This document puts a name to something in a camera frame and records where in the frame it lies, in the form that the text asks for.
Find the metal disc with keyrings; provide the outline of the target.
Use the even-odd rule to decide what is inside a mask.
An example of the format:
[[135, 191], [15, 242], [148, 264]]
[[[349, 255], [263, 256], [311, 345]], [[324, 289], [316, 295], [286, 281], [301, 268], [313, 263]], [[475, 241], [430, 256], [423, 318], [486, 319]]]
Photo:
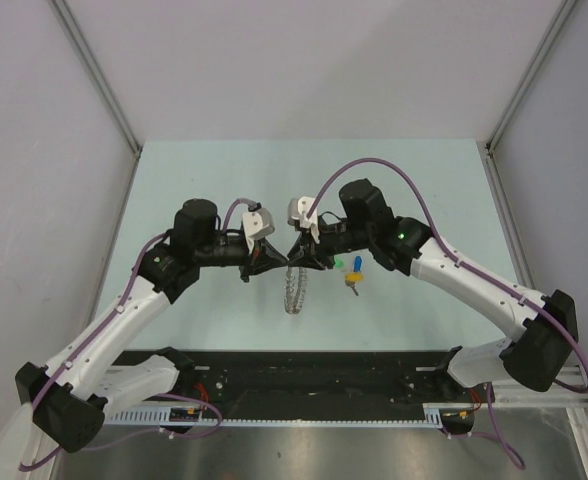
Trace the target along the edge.
[[289, 315], [301, 312], [307, 292], [308, 274], [303, 267], [288, 267], [285, 271], [284, 309]]

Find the blue tag key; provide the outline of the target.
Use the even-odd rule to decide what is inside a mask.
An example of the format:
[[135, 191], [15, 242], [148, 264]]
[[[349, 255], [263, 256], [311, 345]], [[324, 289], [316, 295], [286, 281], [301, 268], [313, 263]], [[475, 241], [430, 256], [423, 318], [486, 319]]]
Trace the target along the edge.
[[357, 255], [354, 258], [352, 271], [354, 273], [361, 273], [362, 272], [362, 257], [360, 255]]

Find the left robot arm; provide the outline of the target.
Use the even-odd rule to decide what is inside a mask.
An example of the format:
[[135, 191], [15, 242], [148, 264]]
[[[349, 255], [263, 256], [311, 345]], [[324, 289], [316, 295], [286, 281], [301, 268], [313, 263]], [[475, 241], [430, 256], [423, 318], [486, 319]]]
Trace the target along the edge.
[[286, 265], [268, 241], [270, 212], [252, 202], [240, 228], [219, 221], [210, 200], [186, 201], [173, 226], [143, 248], [124, 289], [107, 310], [43, 367], [26, 363], [15, 381], [34, 424], [60, 449], [75, 453], [104, 421], [142, 400], [188, 397], [198, 381], [195, 363], [166, 347], [111, 380], [105, 374], [131, 341], [199, 280], [207, 267], [236, 267], [242, 281]]

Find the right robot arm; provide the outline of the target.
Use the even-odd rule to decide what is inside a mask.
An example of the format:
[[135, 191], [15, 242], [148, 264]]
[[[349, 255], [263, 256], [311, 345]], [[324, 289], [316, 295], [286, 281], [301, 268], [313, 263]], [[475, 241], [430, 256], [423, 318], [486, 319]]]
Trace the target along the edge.
[[345, 215], [333, 224], [312, 212], [313, 198], [291, 200], [288, 222], [299, 237], [288, 253], [290, 266], [331, 269], [337, 255], [367, 250], [384, 269], [442, 289], [503, 333], [501, 340], [447, 353], [435, 376], [443, 399], [458, 401], [471, 387], [505, 379], [536, 392], [556, 383], [578, 338], [570, 295], [561, 290], [545, 295], [493, 276], [438, 240], [425, 223], [394, 215], [367, 179], [343, 186], [339, 199]]

